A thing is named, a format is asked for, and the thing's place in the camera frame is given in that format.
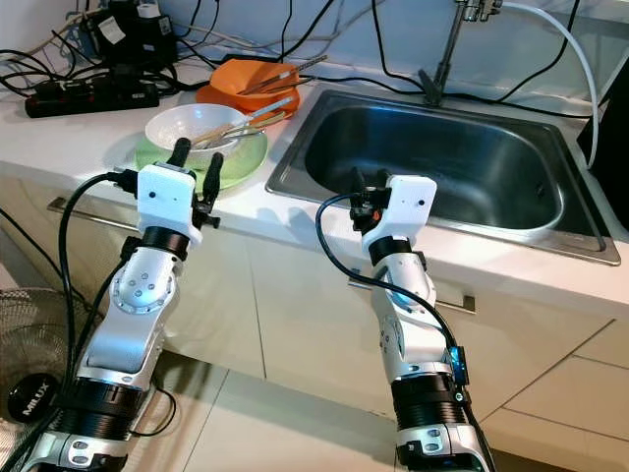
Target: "faucet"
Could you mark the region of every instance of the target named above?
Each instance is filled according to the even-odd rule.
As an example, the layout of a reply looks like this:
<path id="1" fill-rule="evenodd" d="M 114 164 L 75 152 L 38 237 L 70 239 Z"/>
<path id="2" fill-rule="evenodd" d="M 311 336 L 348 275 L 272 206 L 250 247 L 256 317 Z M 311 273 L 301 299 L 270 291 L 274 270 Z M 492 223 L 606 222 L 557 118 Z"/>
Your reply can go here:
<path id="1" fill-rule="evenodd" d="M 434 79 L 431 79 L 424 69 L 420 70 L 420 80 L 426 92 L 425 103 L 432 106 L 439 106 L 443 99 L 445 82 L 450 73 L 450 60 L 454 52 L 454 46 L 461 30 L 463 21 L 466 22 L 486 22 L 489 15 L 497 15 L 502 6 L 502 0 L 455 0 L 456 14 L 450 28 L 450 35 L 445 44 L 443 57 L 436 68 Z"/>

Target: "white wall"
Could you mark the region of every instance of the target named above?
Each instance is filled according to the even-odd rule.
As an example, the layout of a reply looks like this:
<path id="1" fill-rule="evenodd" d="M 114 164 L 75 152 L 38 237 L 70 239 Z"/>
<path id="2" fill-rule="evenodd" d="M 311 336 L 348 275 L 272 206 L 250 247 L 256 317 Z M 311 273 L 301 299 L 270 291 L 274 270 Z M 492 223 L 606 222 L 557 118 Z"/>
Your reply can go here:
<path id="1" fill-rule="evenodd" d="M 289 0 L 222 0 L 216 29 L 266 43 L 278 39 L 288 13 Z M 564 24 L 572 0 L 517 0 L 546 5 Z M 161 0 L 174 20 L 190 21 L 196 0 Z M 288 35 L 303 33 L 324 0 L 294 0 Z M 336 0 L 313 35 L 330 33 L 340 5 L 341 23 L 370 4 L 370 0 Z M 203 0 L 197 24 L 208 27 L 213 0 Z M 442 54 L 455 11 L 453 0 L 387 0 L 378 7 L 389 69 L 417 74 L 420 67 L 432 73 Z M 601 20 L 615 18 L 616 21 Z M 574 32 L 586 50 L 599 88 L 629 46 L 629 3 L 619 0 L 582 0 Z M 561 38 L 536 17 L 503 9 L 488 23 L 464 24 L 453 57 L 452 81 L 509 88 L 557 53 Z M 315 54 L 321 43 L 307 43 L 296 57 Z M 372 15 L 367 13 L 342 34 L 328 50 L 330 61 L 379 68 Z M 586 96 L 586 83 L 572 51 L 562 62 L 535 81 L 532 87 L 549 94 Z"/>
<path id="2" fill-rule="evenodd" d="M 85 0 L 79 2 L 81 8 Z M 29 50 L 66 22 L 76 0 L 0 0 L 0 48 Z"/>

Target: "cabinet handle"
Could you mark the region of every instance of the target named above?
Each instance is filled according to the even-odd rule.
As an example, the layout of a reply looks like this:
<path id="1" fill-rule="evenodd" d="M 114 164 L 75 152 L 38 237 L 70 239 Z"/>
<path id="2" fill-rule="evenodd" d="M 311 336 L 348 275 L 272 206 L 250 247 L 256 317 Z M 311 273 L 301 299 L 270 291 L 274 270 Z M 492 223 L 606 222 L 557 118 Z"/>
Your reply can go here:
<path id="1" fill-rule="evenodd" d="M 347 280 L 347 284 L 351 287 L 360 288 L 362 290 L 372 290 L 371 285 L 359 282 L 354 277 L 349 277 L 349 279 Z M 459 313 L 464 313 L 466 315 L 474 316 L 476 314 L 476 298 L 472 295 L 463 295 L 463 305 L 455 305 L 453 303 L 443 302 L 441 300 L 437 300 L 435 302 L 435 305 L 442 308 L 448 308 Z"/>
<path id="2" fill-rule="evenodd" d="M 66 209 L 66 199 L 63 197 L 57 197 L 50 202 L 46 209 L 55 213 L 63 213 Z M 122 221 L 116 221 L 115 219 L 105 218 L 104 216 L 98 216 L 97 214 L 87 213 L 79 209 L 72 210 L 72 216 L 80 219 L 86 219 L 88 221 L 94 221 L 96 223 L 105 224 L 107 226 L 113 226 L 114 228 L 126 229 L 127 231 L 138 231 L 138 228 L 133 224 L 123 223 Z"/>

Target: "kitchen counter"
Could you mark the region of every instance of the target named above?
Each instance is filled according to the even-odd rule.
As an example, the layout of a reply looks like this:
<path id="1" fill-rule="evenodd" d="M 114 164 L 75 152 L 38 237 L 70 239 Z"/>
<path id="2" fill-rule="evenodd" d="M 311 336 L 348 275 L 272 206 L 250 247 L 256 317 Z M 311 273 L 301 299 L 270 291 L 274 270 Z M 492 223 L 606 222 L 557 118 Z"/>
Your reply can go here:
<path id="1" fill-rule="evenodd" d="M 221 193 L 214 210 L 222 218 L 221 230 L 319 251 L 314 226 L 318 205 L 270 194 L 264 186 L 316 98 L 323 90 L 332 88 L 392 96 L 403 101 L 420 100 L 400 98 L 371 87 L 321 83 L 302 86 L 298 113 L 267 130 L 269 151 L 262 167 L 247 182 Z M 192 93 L 180 93 L 162 99 L 159 108 L 31 120 L 18 97 L 0 97 L 0 174 L 56 187 L 67 194 L 95 174 L 116 166 L 133 168 L 134 148 L 143 136 L 144 124 L 162 110 L 191 102 L 194 102 Z M 446 100 L 444 106 L 558 126 L 583 168 L 584 157 L 575 141 L 583 126 L 581 120 L 453 100 Z M 588 184 L 616 241 L 623 261 L 620 266 L 591 263 L 431 226 L 422 231 L 418 249 L 427 255 L 430 273 L 436 278 L 629 321 L 629 264 L 626 263 L 629 238 L 614 220 L 590 176 Z M 134 204 L 132 197 L 111 185 L 99 185 L 90 193 L 117 204 Z M 368 258 L 361 254 L 360 235 L 352 231 L 347 210 L 330 208 L 323 225 L 332 249 L 343 260 L 352 261 L 353 266 L 367 262 Z"/>

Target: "sink basin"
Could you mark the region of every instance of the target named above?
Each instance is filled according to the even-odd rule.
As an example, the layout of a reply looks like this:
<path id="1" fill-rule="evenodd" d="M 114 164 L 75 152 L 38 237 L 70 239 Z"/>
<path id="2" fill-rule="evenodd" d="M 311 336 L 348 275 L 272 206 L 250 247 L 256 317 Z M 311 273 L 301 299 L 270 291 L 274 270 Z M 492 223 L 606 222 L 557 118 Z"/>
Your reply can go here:
<path id="1" fill-rule="evenodd" d="M 315 202 L 352 169 L 437 184 L 429 224 L 617 265 L 615 247 L 559 131 L 549 125 L 324 92 L 267 189 Z"/>

